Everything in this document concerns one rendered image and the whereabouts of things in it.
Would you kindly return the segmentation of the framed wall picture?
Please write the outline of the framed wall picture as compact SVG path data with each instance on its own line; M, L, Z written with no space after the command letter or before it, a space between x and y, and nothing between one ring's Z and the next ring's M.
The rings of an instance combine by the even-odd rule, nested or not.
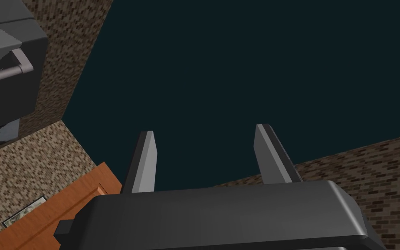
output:
M16 212L14 215L12 215L9 218L5 219L2 222L3 227L4 228L8 228L12 224L14 224L16 221L21 219L23 216L27 215L28 213L33 211L38 206L40 206L41 204L45 203L46 201L47 201L47 199L45 198L44 195L39 197L39 198L37 198L36 200L34 200L30 204L28 204L26 207L24 207L21 210L19 210L18 212Z

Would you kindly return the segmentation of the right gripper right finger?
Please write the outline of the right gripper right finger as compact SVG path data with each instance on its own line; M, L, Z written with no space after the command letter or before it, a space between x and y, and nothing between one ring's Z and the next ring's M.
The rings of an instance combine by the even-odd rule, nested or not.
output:
M269 124L256 125L253 148L263 184L303 181Z

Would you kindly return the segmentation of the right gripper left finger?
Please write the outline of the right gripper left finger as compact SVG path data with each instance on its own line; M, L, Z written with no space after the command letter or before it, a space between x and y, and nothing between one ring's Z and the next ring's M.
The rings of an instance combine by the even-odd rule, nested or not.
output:
M157 166L154 131L142 131L136 142L121 193L153 192Z

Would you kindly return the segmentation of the orange wooden door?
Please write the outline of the orange wooden door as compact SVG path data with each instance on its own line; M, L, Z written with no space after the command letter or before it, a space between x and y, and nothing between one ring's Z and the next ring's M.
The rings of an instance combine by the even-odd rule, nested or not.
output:
M0 232L0 250L59 250L59 220L75 215L95 196L118 194L122 184L105 163L75 180L45 203Z

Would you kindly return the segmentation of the dark grey appliance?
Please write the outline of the dark grey appliance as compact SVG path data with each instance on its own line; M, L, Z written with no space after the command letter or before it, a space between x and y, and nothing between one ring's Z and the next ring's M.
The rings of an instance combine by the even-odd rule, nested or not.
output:
M35 110L48 37L22 0L0 0L0 70L17 66L20 48L34 70L0 80L0 126Z

